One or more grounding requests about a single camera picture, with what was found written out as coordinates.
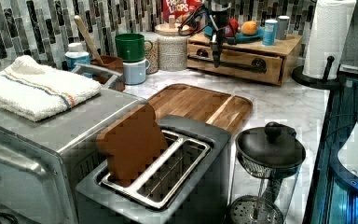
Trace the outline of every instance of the cereal box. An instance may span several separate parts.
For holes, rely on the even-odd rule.
[[[174,15],[176,22],[183,22],[197,7],[201,0],[162,0],[163,19],[168,22],[170,15]]]

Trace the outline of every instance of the wooden cutting board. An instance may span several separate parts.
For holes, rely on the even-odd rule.
[[[174,84],[148,100],[156,111],[156,119],[172,114],[203,121],[235,133],[252,112],[246,98],[210,91],[186,84]]]
[[[106,156],[109,180],[128,187],[168,148],[155,122],[151,105],[138,105],[97,136],[97,147]]]

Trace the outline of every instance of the kitchen counter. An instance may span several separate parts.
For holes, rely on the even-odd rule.
[[[281,87],[247,82],[235,77],[209,76],[205,73],[185,70],[180,72],[158,71],[148,75],[146,82],[137,86],[126,86],[124,92],[146,99],[165,87],[185,83],[213,91],[221,91],[245,97],[253,102],[253,112],[249,119],[239,128],[239,132],[265,126],[270,121],[296,129],[296,139],[307,151],[299,172],[296,188],[287,214],[287,224],[302,223],[305,207],[310,192],[310,182],[317,156],[324,113],[327,106],[328,91],[315,90],[301,86],[289,78]],[[239,165],[234,167],[235,139],[231,138],[231,169],[235,170],[232,198],[245,194],[254,194],[259,181],[255,181]]]

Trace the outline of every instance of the cabinet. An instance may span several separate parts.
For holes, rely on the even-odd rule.
[[[261,38],[237,45],[225,43],[220,56],[222,63],[215,68],[210,40],[200,33],[187,40],[187,67],[282,85],[297,67],[301,39],[301,35],[288,35],[286,40],[275,40],[274,46],[264,46]]]

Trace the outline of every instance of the white towel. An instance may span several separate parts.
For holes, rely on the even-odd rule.
[[[100,91],[99,82],[40,65],[27,55],[0,72],[0,107],[32,121],[61,113]]]

